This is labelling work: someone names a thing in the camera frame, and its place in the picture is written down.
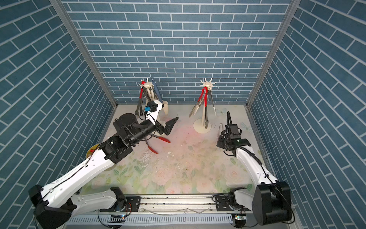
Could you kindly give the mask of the cream utensil rack left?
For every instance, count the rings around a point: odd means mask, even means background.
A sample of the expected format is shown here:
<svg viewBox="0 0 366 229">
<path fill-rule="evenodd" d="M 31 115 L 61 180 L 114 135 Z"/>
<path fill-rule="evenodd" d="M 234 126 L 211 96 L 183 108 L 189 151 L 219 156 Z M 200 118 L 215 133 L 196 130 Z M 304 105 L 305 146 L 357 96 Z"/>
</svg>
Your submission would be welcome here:
<svg viewBox="0 0 366 229">
<path fill-rule="evenodd" d="M 145 87 L 144 101 L 146 103 L 149 102 L 149 101 L 158 100 L 157 95 L 155 94 L 155 92 L 153 90 L 153 84 L 152 84 L 151 80 L 149 80 L 147 78 L 146 81 L 145 81 L 144 87 Z"/>
</svg>

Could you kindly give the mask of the cream utensil rack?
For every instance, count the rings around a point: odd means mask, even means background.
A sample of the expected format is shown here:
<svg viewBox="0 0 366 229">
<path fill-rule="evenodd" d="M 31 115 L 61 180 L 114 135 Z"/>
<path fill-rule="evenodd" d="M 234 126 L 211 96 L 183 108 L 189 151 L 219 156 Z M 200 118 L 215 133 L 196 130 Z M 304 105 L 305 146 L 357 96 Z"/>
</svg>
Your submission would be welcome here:
<svg viewBox="0 0 366 229">
<path fill-rule="evenodd" d="M 216 115 L 215 103 L 212 95 L 212 89 L 215 88 L 216 82 L 212 82 L 212 78 L 207 80 L 200 80 L 202 87 L 200 96 L 194 107 L 192 108 L 189 117 L 195 115 L 199 108 L 202 108 L 202 116 L 200 119 L 195 120 L 193 123 L 193 129 L 199 134 L 206 134 L 211 130 L 211 124 L 208 119 L 208 102 L 211 101 L 214 115 Z"/>
<path fill-rule="evenodd" d="M 145 81 L 144 87 L 145 87 L 144 101 L 146 103 L 149 102 L 149 101 L 158 100 L 157 95 L 155 94 L 155 92 L 153 90 L 153 84 L 152 84 L 151 80 L 149 80 L 147 78 L 146 81 Z"/>
</svg>

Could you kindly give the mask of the aluminium corner post right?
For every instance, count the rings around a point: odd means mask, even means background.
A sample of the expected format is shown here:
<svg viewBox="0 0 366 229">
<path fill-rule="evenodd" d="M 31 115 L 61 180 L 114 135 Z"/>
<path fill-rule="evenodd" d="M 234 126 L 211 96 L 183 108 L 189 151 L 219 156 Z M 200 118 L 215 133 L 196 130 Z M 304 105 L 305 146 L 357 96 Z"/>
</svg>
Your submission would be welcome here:
<svg viewBox="0 0 366 229">
<path fill-rule="evenodd" d="M 284 16 L 284 20 L 283 22 L 281 23 L 280 27 L 279 27 L 279 30 L 277 32 L 277 35 L 273 41 L 273 44 L 271 45 L 271 49 L 270 51 L 268 52 L 268 55 L 266 57 L 266 61 L 264 62 L 263 66 L 262 66 L 262 69 L 261 69 L 261 72 L 260 74 L 258 75 L 258 78 L 254 84 L 254 87 L 250 93 L 250 96 L 248 98 L 248 101 L 246 103 L 246 106 L 247 108 L 250 108 L 253 103 L 254 103 L 254 100 L 255 100 L 255 97 L 256 95 L 258 94 L 259 92 L 259 89 L 261 87 L 261 84 L 263 83 L 265 77 L 266 77 L 266 74 L 269 70 L 269 67 L 275 57 L 275 54 L 286 34 L 286 31 L 288 30 L 288 27 L 292 21 L 292 18 L 294 17 L 295 15 L 295 12 L 298 8 L 298 6 L 300 5 L 300 0 L 293 0 L 290 2 L 290 5 L 287 9 L 287 12 Z"/>
</svg>

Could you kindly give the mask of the yellow bowl with items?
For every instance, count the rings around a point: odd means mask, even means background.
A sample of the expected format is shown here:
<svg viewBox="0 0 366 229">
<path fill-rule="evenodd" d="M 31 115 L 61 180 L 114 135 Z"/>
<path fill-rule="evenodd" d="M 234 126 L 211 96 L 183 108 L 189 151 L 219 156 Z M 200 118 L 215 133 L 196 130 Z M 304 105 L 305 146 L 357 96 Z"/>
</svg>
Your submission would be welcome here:
<svg viewBox="0 0 366 229">
<path fill-rule="evenodd" d="M 94 146 L 92 146 L 86 153 L 86 159 L 88 159 L 94 152 L 95 150 L 99 147 L 99 144 L 95 144 Z"/>
</svg>

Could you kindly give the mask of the red tip grey tongs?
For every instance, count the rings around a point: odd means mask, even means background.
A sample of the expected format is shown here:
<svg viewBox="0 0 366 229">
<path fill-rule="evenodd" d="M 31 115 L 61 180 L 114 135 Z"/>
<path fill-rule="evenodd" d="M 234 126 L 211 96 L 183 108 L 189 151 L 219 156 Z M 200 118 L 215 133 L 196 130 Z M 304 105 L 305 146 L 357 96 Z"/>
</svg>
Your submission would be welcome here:
<svg viewBox="0 0 366 229">
<path fill-rule="evenodd" d="M 148 149 L 154 154 L 159 154 L 159 150 L 162 149 L 163 146 L 171 143 L 169 139 L 159 135 L 149 135 L 144 140 Z"/>
</svg>

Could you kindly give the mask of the pink cat paw tongs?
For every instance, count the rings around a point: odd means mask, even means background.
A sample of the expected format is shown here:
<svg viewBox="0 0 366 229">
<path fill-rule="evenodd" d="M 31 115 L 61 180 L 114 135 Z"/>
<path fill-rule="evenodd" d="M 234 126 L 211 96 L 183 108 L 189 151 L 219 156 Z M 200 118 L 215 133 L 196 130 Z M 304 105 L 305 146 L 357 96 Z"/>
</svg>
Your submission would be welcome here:
<svg viewBox="0 0 366 229">
<path fill-rule="evenodd" d="M 222 134 L 222 131 L 224 131 L 224 125 L 223 125 L 223 123 L 220 123 L 219 129 L 218 129 L 218 135 L 217 135 L 218 138 Z"/>
</svg>

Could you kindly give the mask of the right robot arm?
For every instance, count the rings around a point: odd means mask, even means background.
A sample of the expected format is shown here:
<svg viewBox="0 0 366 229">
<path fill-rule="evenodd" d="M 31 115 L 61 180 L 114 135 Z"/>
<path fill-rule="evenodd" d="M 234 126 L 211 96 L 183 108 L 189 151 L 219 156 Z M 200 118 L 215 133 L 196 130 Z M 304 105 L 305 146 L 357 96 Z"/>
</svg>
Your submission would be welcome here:
<svg viewBox="0 0 366 229">
<path fill-rule="evenodd" d="M 209 194 L 210 208 L 230 212 L 233 225 L 244 228 L 251 213 L 258 225 L 291 224 L 295 214 L 291 206 L 291 190 L 284 181 L 273 176 L 244 137 L 249 127 L 232 122 L 203 127 L 200 121 L 189 129 L 178 131 L 179 144 L 173 147 L 174 167 L 181 174 L 166 189 L 176 194 L 197 191 Z"/>
</svg>

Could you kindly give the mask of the blue wooden tip tongs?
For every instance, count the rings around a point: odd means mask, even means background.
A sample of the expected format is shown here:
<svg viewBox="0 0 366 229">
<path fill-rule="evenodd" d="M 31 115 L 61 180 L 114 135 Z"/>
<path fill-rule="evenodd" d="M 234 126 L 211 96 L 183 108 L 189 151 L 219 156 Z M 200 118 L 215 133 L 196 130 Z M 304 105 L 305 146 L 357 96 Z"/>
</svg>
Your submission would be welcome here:
<svg viewBox="0 0 366 229">
<path fill-rule="evenodd" d="M 163 106 L 163 111 L 167 115 L 169 113 L 168 102 L 163 100 L 163 97 L 162 97 L 162 95 L 159 91 L 159 88 L 156 84 L 156 81 L 154 80 L 153 77 L 151 77 L 151 81 L 152 81 L 152 85 L 153 85 L 153 90 L 154 90 L 155 94 L 157 95 L 158 100 L 164 105 Z"/>
</svg>

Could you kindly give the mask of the cream utensil rack right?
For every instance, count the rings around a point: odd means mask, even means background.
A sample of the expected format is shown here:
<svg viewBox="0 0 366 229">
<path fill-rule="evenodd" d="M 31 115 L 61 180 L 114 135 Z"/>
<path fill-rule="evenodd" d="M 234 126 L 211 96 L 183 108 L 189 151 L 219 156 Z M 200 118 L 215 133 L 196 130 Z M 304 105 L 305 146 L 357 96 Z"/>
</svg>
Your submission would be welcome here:
<svg viewBox="0 0 366 229">
<path fill-rule="evenodd" d="M 199 108 L 202 108 L 202 116 L 200 119 L 195 120 L 193 123 L 193 129 L 199 134 L 206 134 L 211 130 L 211 124 L 208 119 L 208 102 L 211 101 L 214 115 L 216 115 L 215 103 L 212 95 L 212 89 L 215 88 L 216 82 L 212 82 L 212 78 L 207 80 L 200 80 L 202 87 L 200 96 L 194 107 L 192 108 L 189 117 L 195 115 Z"/>
</svg>

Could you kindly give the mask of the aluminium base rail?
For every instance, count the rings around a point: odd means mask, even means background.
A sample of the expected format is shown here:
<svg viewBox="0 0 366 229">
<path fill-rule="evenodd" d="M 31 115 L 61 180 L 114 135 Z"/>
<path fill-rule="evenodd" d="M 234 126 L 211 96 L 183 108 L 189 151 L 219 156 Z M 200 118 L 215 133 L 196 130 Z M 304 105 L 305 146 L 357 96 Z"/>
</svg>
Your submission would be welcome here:
<svg viewBox="0 0 366 229">
<path fill-rule="evenodd" d="M 95 210 L 69 220 L 65 229 L 299 229 L 293 221 L 260 225 L 229 194 L 130 195 L 132 210 Z"/>
</svg>

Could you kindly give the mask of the red ring steel tongs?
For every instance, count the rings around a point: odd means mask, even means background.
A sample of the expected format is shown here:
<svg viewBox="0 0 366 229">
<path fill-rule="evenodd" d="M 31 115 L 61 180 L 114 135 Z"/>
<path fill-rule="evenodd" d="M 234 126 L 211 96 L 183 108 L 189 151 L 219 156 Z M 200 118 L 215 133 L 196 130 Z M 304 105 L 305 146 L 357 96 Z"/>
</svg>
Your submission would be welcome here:
<svg viewBox="0 0 366 229">
<path fill-rule="evenodd" d="M 145 81 L 142 80 L 141 82 L 141 90 L 140 90 L 140 95 L 139 95 L 139 100 L 138 100 L 138 104 L 137 104 L 137 108 L 135 111 L 135 115 L 140 116 L 143 112 L 143 101 L 144 101 L 144 91 L 145 91 L 145 87 L 144 87 Z"/>
</svg>

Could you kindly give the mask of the steel tongs red handles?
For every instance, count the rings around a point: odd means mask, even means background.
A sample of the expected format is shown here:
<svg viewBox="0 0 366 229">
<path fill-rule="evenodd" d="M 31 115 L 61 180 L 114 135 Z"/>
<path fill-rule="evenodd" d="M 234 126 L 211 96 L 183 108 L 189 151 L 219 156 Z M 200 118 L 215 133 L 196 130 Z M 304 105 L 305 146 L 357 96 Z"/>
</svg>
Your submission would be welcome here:
<svg viewBox="0 0 366 229">
<path fill-rule="evenodd" d="M 205 131 L 208 129 L 208 126 L 209 126 L 209 121 L 208 121 L 208 116 L 207 116 L 207 98 L 208 98 L 208 88 L 206 86 L 204 86 L 202 88 L 198 101 L 196 102 L 196 104 L 193 106 L 192 110 L 189 113 L 189 117 L 192 117 L 197 113 L 197 111 L 200 107 L 203 108 L 201 120 L 198 119 L 198 123 L 195 122 L 193 124 L 195 131 L 198 133 L 205 133 Z"/>
</svg>

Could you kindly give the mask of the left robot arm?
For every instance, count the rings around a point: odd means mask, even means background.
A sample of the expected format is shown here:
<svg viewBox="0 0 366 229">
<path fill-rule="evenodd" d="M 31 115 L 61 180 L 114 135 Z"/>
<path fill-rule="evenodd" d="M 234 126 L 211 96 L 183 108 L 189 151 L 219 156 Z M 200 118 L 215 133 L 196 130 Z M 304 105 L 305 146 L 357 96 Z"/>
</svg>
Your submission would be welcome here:
<svg viewBox="0 0 366 229">
<path fill-rule="evenodd" d="M 79 194 L 78 191 L 97 175 L 127 157 L 140 141 L 153 136 L 155 132 L 169 135 L 178 118 L 169 120 L 163 126 L 156 120 L 156 115 L 157 112 L 147 112 L 147 118 L 138 123 L 134 114 L 123 114 L 113 122 L 116 134 L 99 144 L 85 161 L 54 182 L 30 188 L 35 226 L 57 229 L 70 218 L 94 210 L 123 210 L 126 198 L 119 187 L 88 195 Z"/>
</svg>

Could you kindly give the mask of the aluminium corner post left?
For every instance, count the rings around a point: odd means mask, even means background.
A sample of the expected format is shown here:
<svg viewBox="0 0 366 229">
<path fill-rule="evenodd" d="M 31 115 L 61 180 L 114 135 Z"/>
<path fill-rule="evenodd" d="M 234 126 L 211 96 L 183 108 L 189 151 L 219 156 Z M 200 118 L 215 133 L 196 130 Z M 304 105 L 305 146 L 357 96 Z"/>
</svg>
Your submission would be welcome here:
<svg viewBox="0 0 366 229">
<path fill-rule="evenodd" d="M 117 101 L 114 99 L 111 91 L 109 90 L 104 78 L 102 77 L 102 74 L 100 73 L 96 63 L 94 62 L 93 58 L 91 57 L 84 41 L 82 40 L 81 36 L 79 35 L 74 23 L 72 22 L 68 12 L 65 9 L 62 1 L 50 0 L 50 3 L 52 5 L 52 7 L 55 9 L 57 15 L 60 17 L 62 23 L 66 27 L 66 30 L 70 34 L 72 40 L 76 44 L 81 55 L 85 59 L 89 68 L 91 69 L 96 80 L 99 82 L 100 86 L 102 87 L 104 93 L 106 94 L 106 96 L 109 99 L 110 103 L 112 104 L 113 108 L 117 108 L 117 106 L 118 106 Z"/>
</svg>

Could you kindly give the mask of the aluminium corner post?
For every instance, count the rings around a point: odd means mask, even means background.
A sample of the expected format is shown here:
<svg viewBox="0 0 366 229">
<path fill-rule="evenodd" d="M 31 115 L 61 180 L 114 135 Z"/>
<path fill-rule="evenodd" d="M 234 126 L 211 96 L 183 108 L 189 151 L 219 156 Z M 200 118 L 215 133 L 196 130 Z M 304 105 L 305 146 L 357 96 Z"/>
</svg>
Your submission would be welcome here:
<svg viewBox="0 0 366 229">
<path fill-rule="evenodd" d="M 253 103 L 254 103 L 254 100 L 255 100 L 255 97 L 256 95 L 258 94 L 259 92 L 259 89 L 261 87 L 261 84 L 263 83 L 265 77 L 266 77 L 266 74 L 269 70 L 269 67 L 275 57 L 275 54 L 286 34 L 286 31 L 288 30 L 288 27 L 292 21 L 292 18 L 294 17 L 295 15 L 295 12 L 298 8 L 298 6 L 300 5 L 300 0 L 293 0 L 290 2 L 290 5 L 287 9 L 287 12 L 284 16 L 284 20 L 283 22 L 281 23 L 280 27 L 279 27 L 279 30 L 277 32 L 277 35 L 273 41 L 273 44 L 271 45 L 271 49 L 270 51 L 268 52 L 268 55 L 266 57 L 266 61 L 264 62 L 263 66 L 262 66 L 262 69 L 261 69 L 261 72 L 260 74 L 258 75 L 258 78 L 254 84 L 254 87 L 250 93 L 250 96 L 248 98 L 248 101 L 246 103 L 246 106 L 247 108 L 250 108 Z"/>
<path fill-rule="evenodd" d="M 106 94 L 106 96 L 109 99 L 110 103 L 112 104 L 113 108 L 117 108 L 117 106 L 118 106 L 117 101 L 114 99 L 111 91 L 109 90 L 104 78 L 102 77 L 102 74 L 100 73 L 96 63 L 94 62 L 93 58 L 91 57 L 84 41 L 82 40 L 81 36 L 79 35 L 74 23 L 72 22 L 68 12 L 65 9 L 62 1 L 50 0 L 50 3 L 52 5 L 52 7 L 55 9 L 57 15 L 60 17 L 62 23 L 66 27 L 66 30 L 70 34 L 72 40 L 76 44 L 81 55 L 85 59 L 89 68 L 91 69 L 96 80 L 99 82 L 100 86 L 102 87 L 104 93 Z"/>
</svg>

